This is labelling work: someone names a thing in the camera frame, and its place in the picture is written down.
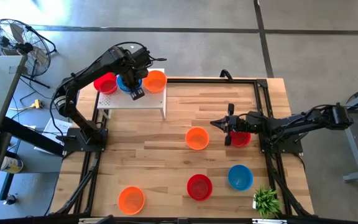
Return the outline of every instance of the concrete floor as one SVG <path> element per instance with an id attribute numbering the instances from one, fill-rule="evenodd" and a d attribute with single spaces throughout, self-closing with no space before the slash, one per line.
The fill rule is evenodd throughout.
<path id="1" fill-rule="evenodd" d="M 358 30 L 358 0 L 259 0 L 266 29 Z M 95 27 L 258 28 L 253 0 L 0 0 L 0 18 L 28 24 Z M 218 76 L 222 68 L 235 77 L 266 77 L 259 34 L 50 32 L 42 31 L 59 51 L 40 77 L 57 86 L 115 43 L 134 40 L 152 55 L 169 76 Z M 275 77 L 285 80 L 293 113 L 321 103 L 345 102 L 358 90 L 358 35 L 267 35 Z M 50 96 L 53 90 L 44 90 Z M 15 97 L 30 90 L 23 84 Z M 30 103 L 40 96 L 27 99 Z M 29 111 L 21 122 L 42 127 L 47 111 Z M 358 182 L 345 184 L 342 175 L 357 170 L 344 132 L 314 131 L 302 140 L 306 176 L 315 213 L 321 217 L 358 221 Z M 0 218 L 43 215 L 53 194 L 56 173 L 15 176 L 11 193 L 28 189 L 23 203 L 2 207 Z M 45 185 L 23 182 L 51 183 Z"/>

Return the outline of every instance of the green plant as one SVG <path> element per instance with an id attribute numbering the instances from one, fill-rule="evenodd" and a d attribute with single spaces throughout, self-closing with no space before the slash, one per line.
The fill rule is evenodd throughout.
<path id="1" fill-rule="evenodd" d="M 256 190 L 254 200 L 256 202 L 256 211 L 262 218 L 277 217 L 280 211 L 280 201 L 275 198 L 277 191 L 261 187 Z"/>

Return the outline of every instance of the fan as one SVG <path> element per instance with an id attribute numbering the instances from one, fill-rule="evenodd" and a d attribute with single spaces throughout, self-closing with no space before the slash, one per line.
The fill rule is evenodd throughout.
<path id="1" fill-rule="evenodd" d="M 0 20 L 0 55 L 26 55 L 24 75 L 36 77 L 48 70 L 51 52 L 44 39 L 49 41 L 23 22 Z"/>

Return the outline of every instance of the white platform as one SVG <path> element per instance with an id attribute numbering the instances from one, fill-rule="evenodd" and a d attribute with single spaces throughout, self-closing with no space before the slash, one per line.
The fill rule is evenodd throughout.
<path id="1" fill-rule="evenodd" d="M 151 71 L 165 72 L 164 68 L 150 68 Z M 145 95 L 138 100 L 132 100 L 130 94 L 125 93 L 120 88 L 111 95 L 99 95 L 98 110 L 100 110 L 105 117 L 110 118 L 103 110 L 119 110 L 119 109 L 158 109 L 161 111 L 162 119 L 166 118 L 167 113 L 167 86 L 164 91 L 160 93 L 150 93 L 143 85 Z"/>

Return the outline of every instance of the wooden tabletop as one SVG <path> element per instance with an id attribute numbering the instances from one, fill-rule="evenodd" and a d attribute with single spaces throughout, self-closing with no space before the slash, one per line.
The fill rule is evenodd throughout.
<path id="1" fill-rule="evenodd" d="M 291 115 L 283 79 L 267 81 L 274 117 Z M 92 117 L 95 99 L 92 85 L 81 90 L 77 108 L 87 119 Z M 125 216 L 117 206 L 118 196 L 124 188 L 137 186 L 145 194 L 144 208 L 136 215 L 139 217 L 258 217 L 252 209 L 252 196 L 261 185 L 269 186 L 258 135 L 252 135 L 247 147 L 226 147 L 224 133 L 209 124 L 226 115 L 228 103 L 235 104 L 235 114 L 256 111 L 254 87 L 168 83 L 166 121 L 162 121 L 159 110 L 113 111 L 91 215 Z M 210 142 L 206 149 L 194 151 L 186 146 L 185 134 L 192 127 L 207 130 Z M 282 157 L 288 188 L 313 213 L 302 163 L 291 154 Z M 83 158 L 84 153 L 74 152 L 63 161 L 51 212 L 61 208 L 78 185 Z M 228 184 L 227 172 L 236 164 L 252 171 L 254 183 L 250 190 L 236 191 Z M 187 181 L 195 174 L 207 175 L 213 183 L 212 196 L 204 202 L 187 194 Z"/>

